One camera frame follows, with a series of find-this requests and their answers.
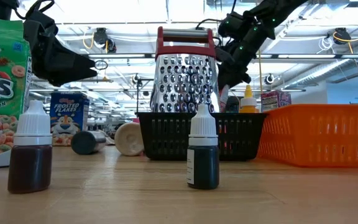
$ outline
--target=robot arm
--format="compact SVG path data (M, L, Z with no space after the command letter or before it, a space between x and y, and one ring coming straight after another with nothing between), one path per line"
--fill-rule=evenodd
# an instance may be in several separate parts
M41 3L50 2L40 9ZM92 70L95 62L66 49L56 39L58 28L55 21L43 12L52 7L54 0L38 0L23 17L17 13L17 0L0 0L0 19L9 20L11 12L24 22L24 39L30 44L33 72L39 78L55 86L91 78L97 75Z
M222 21L218 32L233 42L216 49L219 66L219 90L225 85L236 86L251 82L247 66L267 38L275 39L274 28L307 0L264 0L243 15L232 12Z

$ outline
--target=metal grater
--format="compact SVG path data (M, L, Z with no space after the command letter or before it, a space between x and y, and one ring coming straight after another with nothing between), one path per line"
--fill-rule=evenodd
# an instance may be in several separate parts
M195 113L200 104L207 104L211 113L219 112L212 32L162 30L160 27L158 36L155 80L150 101L152 112ZM163 46L163 41L170 40L204 40L208 47Z

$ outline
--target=black plastic basket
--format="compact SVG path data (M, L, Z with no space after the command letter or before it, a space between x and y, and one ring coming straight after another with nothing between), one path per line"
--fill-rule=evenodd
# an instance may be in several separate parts
M138 113L145 154L152 160L185 161L191 113ZM221 161L255 159L267 114L213 113Z

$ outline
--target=red grater handle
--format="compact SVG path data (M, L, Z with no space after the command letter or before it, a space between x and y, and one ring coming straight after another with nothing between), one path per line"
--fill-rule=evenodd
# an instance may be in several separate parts
M206 43L208 47L164 46L164 42ZM166 54L195 54L216 58L212 30L174 30L158 28L155 59Z

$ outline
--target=frosted flakes box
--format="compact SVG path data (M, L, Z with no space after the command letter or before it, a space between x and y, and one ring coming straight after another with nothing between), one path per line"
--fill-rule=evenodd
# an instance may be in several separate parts
M22 21L0 20L0 166L8 166L17 119L28 107L32 61Z
M90 101L78 92L52 93L50 130L54 146L70 146L72 137L86 130Z

